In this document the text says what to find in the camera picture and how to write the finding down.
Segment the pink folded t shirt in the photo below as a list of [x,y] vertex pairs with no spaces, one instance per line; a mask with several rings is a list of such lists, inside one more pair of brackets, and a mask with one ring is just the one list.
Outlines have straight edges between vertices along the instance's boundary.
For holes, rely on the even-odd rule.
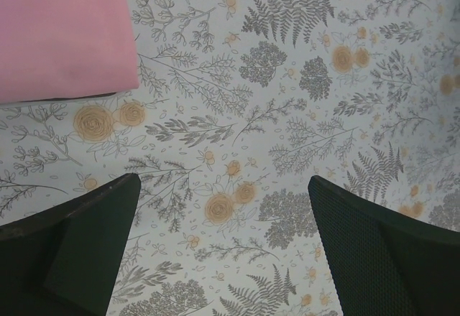
[[1,0],[1,102],[139,85],[127,0]]

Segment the floral table mat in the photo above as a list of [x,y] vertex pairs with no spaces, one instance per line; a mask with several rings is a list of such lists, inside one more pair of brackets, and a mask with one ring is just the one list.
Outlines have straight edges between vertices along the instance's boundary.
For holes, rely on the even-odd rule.
[[459,0],[128,0],[138,89],[1,110],[1,222],[127,173],[110,315],[340,315],[314,175],[459,229]]

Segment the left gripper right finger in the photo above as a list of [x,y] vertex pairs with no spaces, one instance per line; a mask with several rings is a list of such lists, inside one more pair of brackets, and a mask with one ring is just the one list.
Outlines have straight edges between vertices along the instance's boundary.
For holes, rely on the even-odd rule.
[[344,315],[459,314],[459,233],[318,175],[308,194]]

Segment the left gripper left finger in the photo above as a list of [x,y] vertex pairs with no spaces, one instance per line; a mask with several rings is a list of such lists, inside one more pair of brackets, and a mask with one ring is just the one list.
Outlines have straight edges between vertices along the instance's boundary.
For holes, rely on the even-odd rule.
[[105,315],[141,190],[129,173],[1,227],[2,315]]

